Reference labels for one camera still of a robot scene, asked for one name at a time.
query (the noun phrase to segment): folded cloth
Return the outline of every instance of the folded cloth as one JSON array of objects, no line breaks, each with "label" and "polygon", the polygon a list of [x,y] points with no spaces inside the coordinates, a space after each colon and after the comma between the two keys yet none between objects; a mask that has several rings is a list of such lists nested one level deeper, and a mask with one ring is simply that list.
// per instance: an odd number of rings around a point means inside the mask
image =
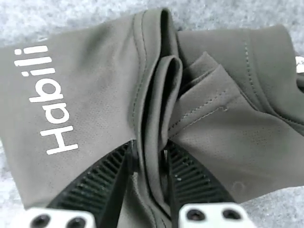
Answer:
[{"label": "folded cloth", "polygon": [[237,202],[304,184],[304,95],[282,26],[177,32],[168,10],[151,9],[0,55],[0,136],[25,208],[132,139],[140,169],[119,227],[170,226],[169,139]]}]

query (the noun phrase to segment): fabric fold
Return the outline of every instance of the fabric fold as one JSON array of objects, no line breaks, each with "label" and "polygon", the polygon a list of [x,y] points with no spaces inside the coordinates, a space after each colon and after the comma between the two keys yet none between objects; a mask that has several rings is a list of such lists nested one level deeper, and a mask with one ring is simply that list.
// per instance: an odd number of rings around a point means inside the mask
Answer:
[{"label": "fabric fold", "polygon": [[304,134],[304,94],[297,89],[295,51],[283,26],[181,31],[178,37],[186,66],[207,51],[255,109],[277,116]]}]

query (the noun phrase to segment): seam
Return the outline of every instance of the seam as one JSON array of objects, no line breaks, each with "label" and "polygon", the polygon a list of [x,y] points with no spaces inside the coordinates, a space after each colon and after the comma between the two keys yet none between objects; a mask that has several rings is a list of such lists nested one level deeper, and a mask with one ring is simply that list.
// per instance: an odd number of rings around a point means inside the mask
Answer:
[{"label": "seam", "polygon": [[148,207],[149,207],[149,209],[150,209],[150,211],[151,211],[151,213],[152,213],[152,216],[153,216],[153,218],[154,218],[155,227],[157,228],[157,222],[156,222],[156,217],[155,217],[155,215],[154,215],[154,212],[153,212],[153,210],[152,210],[152,208],[151,208],[150,206],[148,206]]},{"label": "seam", "polygon": [[[138,94],[139,94],[139,91],[143,85],[143,78],[144,78],[144,74],[146,72],[146,68],[147,68],[147,53],[146,53],[146,47],[145,47],[145,43],[144,43],[144,38],[143,38],[143,17],[145,15],[147,11],[145,11],[143,14],[142,14],[142,19],[141,19],[141,35],[142,35],[142,41],[143,41],[143,49],[144,49],[144,71],[143,71],[143,74],[142,74],[142,78],[140,80],[140,83],[139,83],[139,86],[138,86],[138,89],[137,89],[137,92],[136,92],[136,95],[135,95],[135,99],[134,99],[134,103],[133,103],[133,110],[132,110],[132,120],[133,120],[133,128],[135,130],[135,106],[136,106],[136,103],[137,103],[137,99],[138,99]],[[135,17],[134,17],[134,23],[133,23],[133,37],[134,37],[134,41],[135,41],[135,46],[136,46],[136,50],[137,50],[137,57],[138,57],[138,73],[137,75],[140,76],[140,66],[141,66],[141,62],[140,62],[140,57],[139,57],[139,47],[138,47],[138,44],[136,42],[136,38],[135,38],[135,31],[134,31],[134,24],[135,24]]]},{"label": "seam", "polygon": [[222,106],[221,106],[221,107],[218,107],[217,109],[215,109],[215,110],[213,110],[213,111],[211,111],[211,112],[209,112],[209,113],[207,113],[207,114],[201,116],[199,119],[197,119],[197,120],[191,122],[190,124],[188,124],[187,126],[185,126],[183,129],[180,129],[177,133],[175,133],[174,135],[172,135],[169,139],[171,139],[171,138],[173,138],[174,136],[178,135],[182,130],[185,130],[187,127],[190,127],[191,125],[193,125],[193,124],[196,123],[197,121],[200,121],[201,119],[204,119],[205,117],[207,117],[207,116],[209,116],[209,115],[215,113],[215,112],[218,111],[219,109],[223,109],[223,110],[224,110],[224,107],[222,107]]},{"label": "seam", "polygon": [[213,110],[213,111],[211,111],[211,112],[209,112],[209,113],[207,113],[207,114],[201,116],[199,119],[197,119],[197,120],[191,122],[190,124],[186,125],[184,128],[180,129],[177,133],[175,133],[174,135],[172,135],[169,139],[172,139],[173,137],[175,137],[176,135],[178,135],[179,133],[181,133],[182,130],[185,130],[187,127],[190,127],[191,125],[193,125],[193,124],[195,124],[196,122],[198,122],[198,121],[204,119],[205,117],[214,114],[215,112],[217,112],[217,111],[220,110],[220,109],[222,109],[222,111],[224,111],[224,112],[228,111],[228,110],[229,110],[228,105],[229,105],[230,103],[232,103],[233,101],[237,100],[240,96],[242,96],[242,95],[239,94],[239,95],[237,95],[237,96],[231,98],[226,104],[221,105],[221,106],[218,107],[217,109],[215,109],[215,110]]},{"label": "seam", "polygon": [[251,73],[251,67],[249,63],[249,53],[248,53],[248,45],[247,42],[244,42],[245,45],[245,55],[246,55],[246,68],[247,68],[247,73],[248,73],[248,78],[249,78],[249,83],[251,85],[251,88],[253,90],[253,93],[256,95],[257,99],[259,100],[259,97],[257,95],[257,91],[253,85],[253,80],[252,80],[252,73]]},{"label": "seam", "polygon": [[227,92],[227,90],[224,90],[223,92],[220,92],[218,95],[216,95],[214,98],[208,100],[206,103],[204,103],[203,105],[195,108],[195,109],[192,109],[190,112],[186,113],[185,115],[182,116],[182,118],[177,121],[175,124],[173,124],[169,129],[168,131],[172,130],[174,127],[176,127],[184,118],[186,118],[187,116],[189,116],[190,114],[192,114],[193,112],[201,109],[202,107],[208,105],[208,104],[211,104],[215,99],[217,99],[219,96],[225,94]]},{"label": "seam", "polygon": [[161,221],[162,221],[163,227],[167,228],[167,226],[166,226],[165,222],[162,220],[162,218],[161,218]]},{"label": "seam", "polygon": [[[245,45],[245,55],[246,55],[246,63],[247,63],[247,72],[248,72],[248,78],[249,78],[249,82],[250,82],[250,85],[251,85],[251,88],[252,88],[252,90],[253,90],[253,93],[256,95],[256,97],[257,97],[257,99],[259,100],[259,102],[260,103],[262,103],[261,102],[261,100],[259,99],[259,96],[257,95],[257,91],[256,91],[256,88],[255,88],[255,86],[254,86],[254,84],[253,84],[253,80],[252,80],[252,73],[251,73],[251,67],[250,67],[250,63],[249,63],[249,53],[248,53],[248,44],[247,44],[247,42],[244,42],[244,45]],[[283,120],[285,120],[285,121],[287,121],[287,122],[290,122],[290,123],[293,123],[293,124],[297,124],[297,125],[299,125],[299,126],[304,126],[304,124],[303,123],[300,123],[300,122],[297,122],[297,121],[294,121],[294,120],[291,120],[291,119],[287,119],[287,118],[285,118],[285,117],[283,117],[283,116],[281,116],[278,112],[276,112],[275,110],[274,110],[274,112],[281,118],[281,119],[283,119]]]}]

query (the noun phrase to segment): screw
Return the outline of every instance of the screw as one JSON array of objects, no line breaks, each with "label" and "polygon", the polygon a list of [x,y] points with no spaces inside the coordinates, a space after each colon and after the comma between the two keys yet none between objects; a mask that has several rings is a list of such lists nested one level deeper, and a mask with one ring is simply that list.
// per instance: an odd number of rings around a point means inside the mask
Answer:
[{"label": "screw", "polygon": [[74,218],[70,220],[66,226],[66,228],[84,228],[86,225],[86,221],[83,218]]},{"label": "screw", "polygon": [[223,211],[223,216],[227,219],[239,220],[241,216],[235,210],[227,209]]},{"label": "screw", "polygon": [[31,228],[44,228],[48,225],[50,219],[51,219],[50,216],[47,214],[39,215],[33,219],[30,227]]},{"label": "screw", "polygon": [[205,215],[200,210],[192,209],[189,210],[187,213],[187,219],[193,220],[193,221],[202,221],[205,220]]}]

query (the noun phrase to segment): stitching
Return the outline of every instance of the stitching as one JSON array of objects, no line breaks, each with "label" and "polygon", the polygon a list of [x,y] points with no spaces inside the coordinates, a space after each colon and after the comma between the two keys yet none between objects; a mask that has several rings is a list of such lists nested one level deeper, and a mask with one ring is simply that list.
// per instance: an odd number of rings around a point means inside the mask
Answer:
[{"label": "stitching", "polygon": [[[145,43],[144,43],[144,38],[143,38],[143,17],[145,15],[147,11],[145,11],[143,14],[142,14],[142,19],[141,19],[141,35],[142,35],[142,41],[143,41],[143,49],[144,49],[144,71],[143,71],[143,74],[142,74],[142,78],[141,78],[141,81],[139,83],[139,86],[138,86],[138,89],[137,89],[137,92],[136,92],[136,95],[135,95],[135,99],[134,99],[134,103],[133,103],[133,111],[132,111],[132,120],[133,120],[133,128],[135,130],[135,106],[136,106],[136,102],[137,102],[137,99],[138,99],[138,94],[139,94],[139,91],[143,85],[143,78],[144,78],[144,74],[146,72],[146,68],[147,68],[147,53],[146,53],[146,47],[145,47]],[[139,57],[139,48],[138,48],[138,44],[136,42],[136,39],[135,39],[135,31],[134,31],[134,23],[133,23],[133,37],[134,37],[134,41],[135,41],[135,46],[136,46],[136,50],[137,50],[137,54],[138,54],[138,61],[139,61],[139,64],[138,64],[138,72],[137,72],[137,75],[139,75],[140,73],[140,66],[141,66],[141,62],[140,62],[140,57]]]},{"label": "stitching", "polygon": [[[249,82],[250,82],[250,85],[251,85],[251,87],[252,87],[252,90],[253,90],[254,94],[256,95],[257,99],[259,100],[260,103],[262,103],[261,100],[260,100],[260,98],[259,98],[259,96],[257,95],[257,91],[256,91],[256,89],[255,89],[255,86],[254,86],[254,84],[253,84],[253,80],[252,80],[252,77],[251,77],[251,76],[252,76],[252,73],[251,73],[251,67],[250,67],[250,63],[249,63],[249,54],[248,54],[248,44],[247,44],[247,42],[244,42],[244,45],[245,45],[245,55],[246,55],[246,63],[247,63],[247,72],[248,72]],[[287,119],[287,118],[281,116],[281,115],[280,115],[278,112],[276,112],[276,111],[275,111],[275,113],[276,113],[280,118],[282,118],[283,120],[286,120],[286,121],[288,121],[288,122],[291,122],[291,123],[294,123],[294,124],[297,124],[297,125],[300,125],[300,126],[304,126],[303,123],[299,123],[299,122],[297,122],[297,121],[294,121],[294,120],[291,120],[291,119]]]},{"label": "stitching", "polygon": [[246,55],[246,66],[247,66],[247,73],[248,73],[248,78],[249,78],[249,82],[250,85],[252,87],[253,93],[256,95],[257,99],[259,100],[259,97],[257,95],[257,91],[253,85],[253,81],[252,81],[252,73],[251,73],[251,67],[250,67],[250,63],[249,63],[249,53],[248,53],[248,45],[246,42],[244,42],[245,45],[245,55]]},{"label": "stitching", "polygon": [[186,113],[178,122],[176,122],[175,124],[173,124],[169,129],[168,131],[172,130],[174,127],[176,127],[184,118],[186,118],[188,115],[192,114],[193,112],[201,109],[202,107],[208,105],[208,104],[211,104],[215,99],[217,99],[219,96],[225,94],[227,92],[227,90],[224,90],[223,92],[220,92],[218,95],[216,95],[214,98],[208,100],[206,103],[204,103],[203,105],[195,108],[195,109],[192,109],[190,112]]},{"label": "stitching", "polygon": [[192,123],[190,123],[190,124],[188,124],[187,126],[185,126],[183,129],[179,130],[177,133],[175,133],[174,135],[172,135],[172,136],[170,137],[170,139],[173,138],[174,136],[178,135],[182,130],[185,130],[187,127],[190,127],[191,125],[195,124],[197,121],[200,121],[201,119],[203,119],[203,118],[205,118],[205,117],[207,117],[207,116],[209,116],[209,115],[215,113],[215,112],[218,111],[219,109],[223,109],[224,111],[227,111],[227,110],[228,110],[228,107],[224,109],[224,107],[221,106],[221,107],[218,107],[217,109],[215,109],[215,110],[213,110],[213,111],[211,111],[211,112],[209,112],[209,113],[207,113],[207,114],[201,116],[199,119],[193,121]]}]

